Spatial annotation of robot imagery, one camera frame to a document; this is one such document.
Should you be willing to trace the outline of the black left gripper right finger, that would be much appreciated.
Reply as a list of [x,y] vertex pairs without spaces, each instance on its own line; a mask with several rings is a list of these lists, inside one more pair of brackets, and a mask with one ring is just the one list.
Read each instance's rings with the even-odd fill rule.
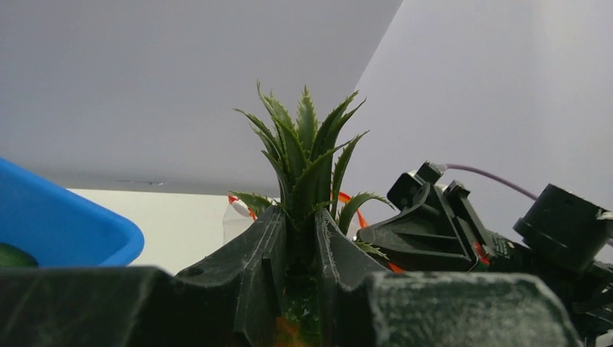
[[579,346],[562,302],[533,275],[381,266],[315,217],[323,346]]

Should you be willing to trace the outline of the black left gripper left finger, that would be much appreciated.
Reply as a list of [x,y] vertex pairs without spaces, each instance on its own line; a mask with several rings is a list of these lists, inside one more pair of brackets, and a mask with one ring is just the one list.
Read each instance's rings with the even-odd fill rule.
[[286,266],[285,216],[177,275],[156,267],[1,271],[3,346],[272,346]]

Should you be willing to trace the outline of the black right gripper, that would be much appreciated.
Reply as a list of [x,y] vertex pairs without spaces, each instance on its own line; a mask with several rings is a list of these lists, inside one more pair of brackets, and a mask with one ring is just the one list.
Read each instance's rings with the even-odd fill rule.
[[387,193],[398,209],[391,218],[357,231],[357,241],[377,251],[395,273],[492,271],[508,256],[502,237],[487,230],[459,182],[438,181],[444,169],[428,161],[402,173]]

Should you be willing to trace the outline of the orange toy pineapple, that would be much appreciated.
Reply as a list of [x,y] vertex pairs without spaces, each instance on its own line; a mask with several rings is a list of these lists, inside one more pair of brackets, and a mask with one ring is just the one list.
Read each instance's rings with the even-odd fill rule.
[[[286,219],[288,266],[281,314],[277,318],[275,346],[319,346],[320,313],[316,285],[315,217],[322,210],[347,234],[356,211],[370,200],[389,201],[374,192],[359,192],[339,210],[338,195],[351,156],[363,134],[338,144],[338,136],[356,113],[350,105],[357,92],[339,103],[323,121],[317,118],[309,89],[304,88],[295,116],[272,94],[258,98],[270,115],[271,125],[244,112],[252,131],[264,145],[262,154],[275,171],[279,198],[274,200]],[[257,214],[269,201],[255,193],[234,192]]]

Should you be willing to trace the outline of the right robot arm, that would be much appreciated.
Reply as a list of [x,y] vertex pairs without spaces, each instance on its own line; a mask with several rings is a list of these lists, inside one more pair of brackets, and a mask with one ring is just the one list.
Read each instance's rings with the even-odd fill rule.
[[562,300],[584,344],[595,346],[612,330],[612,265],[596,259],[612,241],[610,211],[548,184],[515,222],[522,240],[514,242],[483,224],[461,182],[440,183],[446,170],[426,162],[401,174],[387,193],[398,214],[355,239],[396,273],[535,275]]

